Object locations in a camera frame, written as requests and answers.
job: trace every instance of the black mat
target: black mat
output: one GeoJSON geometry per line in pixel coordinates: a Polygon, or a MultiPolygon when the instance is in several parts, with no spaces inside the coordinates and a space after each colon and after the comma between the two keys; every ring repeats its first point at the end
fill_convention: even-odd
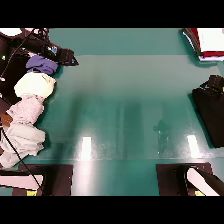
{"type": "MultiPolygon", "coordinates": [[[[179,188],[175,169],[182,164],[156,164],[160,196],[179,196],[179,188]]],[[[212,173],[210,163],[184,163],[183,165],[197,166],[199,169],[212,173]]]]}
{"type": "MultiPolygon", "coordinates": [[[[53,194],[53,196],[70,196],[73,165],[43,165],[43,164],[27,164],[29,168],[47,167],[48,176],[46,178],[46,185],[44,192],[46,195],[53,194]]],[[[18,170],[26,170],[23,164],[19,165],[18,170]]],[[[20,188],[13,188],[12,196],[27,196],[27,190],[20,188]]],[[[41,190],[37,190],[37,196],[41,196],[41,190]]]]}

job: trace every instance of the table surface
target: table surface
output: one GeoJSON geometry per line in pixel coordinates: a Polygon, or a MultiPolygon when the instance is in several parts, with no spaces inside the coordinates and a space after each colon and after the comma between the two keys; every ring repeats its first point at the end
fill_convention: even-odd
{"type": "Polygon", "coordinates": [[[26,163],[74,164],[72,195],[159,195],[160,163],[210,162],[224,180],[224,149],[212,146],[191,97],[224,74],[223,62],[200,62],[179,28],[63,28],[50,39],[79,66],[55,74],[36,123],[45,148],[26,163]]]}

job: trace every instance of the yellow sticker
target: yellow sticker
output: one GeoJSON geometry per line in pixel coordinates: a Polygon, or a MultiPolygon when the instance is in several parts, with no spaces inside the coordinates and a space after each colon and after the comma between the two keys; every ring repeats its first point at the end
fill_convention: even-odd
{"type": "Polygon", "coordinates": [[[195,196],[205,196],[201,191],[195,191],[195,196]]]}
{"type": "Polygon", "coordinates": [[[37,196],[37,191],[27,191],[27,196],[37,196]]]}

